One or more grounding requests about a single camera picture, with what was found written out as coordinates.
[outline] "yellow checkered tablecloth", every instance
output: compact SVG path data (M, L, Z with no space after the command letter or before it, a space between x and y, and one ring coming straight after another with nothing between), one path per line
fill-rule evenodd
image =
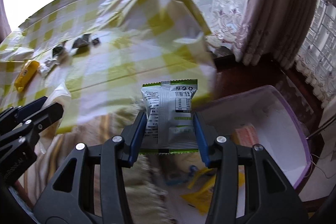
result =
M37 73L19 97L13 82L25 60L43 61L58 43L85 33L101 43L78 50L46 79ZM0 110L48 96L63 81L72 100L59 132L141 100L147 83L198 79L196 106L211 98L215 82L209 33L191 0L54 0L0 44Z

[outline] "white container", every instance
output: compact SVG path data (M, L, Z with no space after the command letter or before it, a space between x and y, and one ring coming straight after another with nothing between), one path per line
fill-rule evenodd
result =
M259 143L296 188L310 167L308 143L293 110L271 85L224 97L198 109L206 124L231 135L251 123Z

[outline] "barcode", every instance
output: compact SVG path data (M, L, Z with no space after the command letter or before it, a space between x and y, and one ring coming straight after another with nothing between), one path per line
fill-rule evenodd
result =
M191 91L175 91L176 97L191 97Z

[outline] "snack packet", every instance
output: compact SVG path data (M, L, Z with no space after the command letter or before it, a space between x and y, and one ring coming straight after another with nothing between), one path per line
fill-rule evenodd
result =
M252 147L259 143L257 131L251 123L236 128L235 132L231 135L231 140L235 144L247 147Z
M14 87L16 88L17 92L22 92L30 79L36 73L37 68L39 67L40 63L35 60L28 60L22 67L21 72L17 76Z
M169 153L169 149L197 149L191 118L191 99L196 90L197 80L165 81L142 86L147 112L143 149L163 149L159 153Z

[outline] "cable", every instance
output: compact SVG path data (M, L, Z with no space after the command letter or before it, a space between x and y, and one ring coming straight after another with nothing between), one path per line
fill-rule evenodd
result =
M310 155L310 162L313 162L313 157L311 155ZM305 175L304 178L310 176L312 169L313 169L313 165L311 164L310 169L309 169L309 173L308 173L308 175Z
M334 175L336 175L336 173L334 173L332 176L327 177L326 173L320 167L318 167L313 161L311 163L314 164L315 167L317 167L318 169L320 169L323 172L326 179L331 179Z
M312 156L315 156L315 157L317 157L318 159L323 160L323 159L325 159L326 157L328 157L328 156L329 156L331 153L333 153L333 152L334 152L334 150L330 151L330 153L328 153L328 154L325 155L324 157L319 157L319 156L317 156L317 155L315 155L315 154L310 154L310 162L311 162L313 165L315 165L316 168L318 168L318 169L320 169L320 170L322 171L322 173L324 174L324 176L325 176L326 179L331 179L334 175L336 175L336 173L334 173L334 174L333 174L332 176L330 176L330 177L327 177L326 173L325 173L320 167L318 167L318 166L313 162L313 157L312 157ZM310 176L310 174L311 174L311 170L312 170L312 165L310 165L310 171L309 171L308 175L304 176L305 178L308 177L308 176Z
M319 158L320 160L323 160L323 159L325 159L326 157L328 157L331 153L333 153L334 152L334 150L332 150L332 151L330 151L330 153L329 154L327 154L327 155L325 155L324 157L319 157L319 156L317 156L317 155L315 155L315 154L310 154L310 155L313 155L313 156L315 156L316 158Z

